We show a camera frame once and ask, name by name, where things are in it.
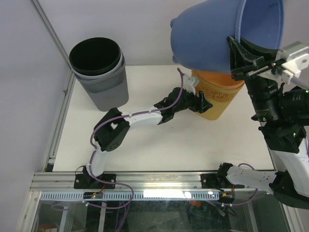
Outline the yellow mesh waste bin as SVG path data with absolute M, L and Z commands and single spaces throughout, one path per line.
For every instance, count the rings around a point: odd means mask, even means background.
M 213 104 L 211 109 L 199 115 L 207 120 L 217 120 L 242 87 L 237 89 L 222 89 L 199 79 L 196 91 L 203 91 L 206 100 Z

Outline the peach plastic bucket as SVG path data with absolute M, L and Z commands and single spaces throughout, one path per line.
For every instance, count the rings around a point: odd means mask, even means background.
M 244 81 L 235 81 L 225 73 L 192 70 L 192 75 L 222 89 L 237 89 L 244 85 Z

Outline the blue plastic bucket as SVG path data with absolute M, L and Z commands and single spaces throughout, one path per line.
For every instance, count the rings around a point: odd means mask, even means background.
M 284 27 L 281 0 L 207 0 L 170 22 L 174 63 L 198 71 L 230 72 L 227 38 L 279 49 Z

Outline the black plastic bin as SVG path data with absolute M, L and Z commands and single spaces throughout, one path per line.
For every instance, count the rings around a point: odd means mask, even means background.
M 69 61 L 72 68 L 81 74 L 100 75 L 116 66 L 120 52 L 119 45 L 109 38 L 89 38 L 74 46 Z

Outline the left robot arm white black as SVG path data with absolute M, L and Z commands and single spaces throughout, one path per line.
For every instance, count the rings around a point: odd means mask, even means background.
M 90 136 L 94 152 L 90 162 L 83 168 L 84 182 L 91 188 L 100 185 L 108 154 L 121 145 L 129 131 L 167 123 L 180 111 L 189 109 L 202 114 L 212 107 L 212 103 L 206 99 L 202 91 L 195 93 L 176 87 L 163 100 L 147 110 L 125 113 L 118 108 L 110 109 L 95 125 Z

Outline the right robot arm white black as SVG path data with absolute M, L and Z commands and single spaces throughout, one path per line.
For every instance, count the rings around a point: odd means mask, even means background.
M 232 78 L 243 80 L 253 104 L 254 121 L 269 150 L 285 170 L 262 172 L 222 163 L 216 173 L 220 187 L 250 186 L 272 194 L 284 205 L 309 207 L 309 86 L 300 80 L 309 66 L 309 48 L 295 42 L 267 49 L 246 39 L 227 38 Z

